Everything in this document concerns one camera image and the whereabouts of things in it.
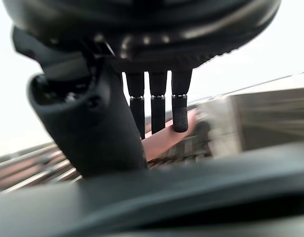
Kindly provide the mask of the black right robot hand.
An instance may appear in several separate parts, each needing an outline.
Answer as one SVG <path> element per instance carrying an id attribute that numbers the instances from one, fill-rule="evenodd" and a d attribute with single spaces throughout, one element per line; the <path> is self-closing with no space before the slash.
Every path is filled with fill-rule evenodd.
<path id="1" fill-rule="evenodd" d="M 39 63 L 28 99 L 84 177 L 147 168 L 144 74 L 152 132 L 188 130 L 192 71 L 258 36 L 278 0 L 5 0 L 15 50 Z"/>

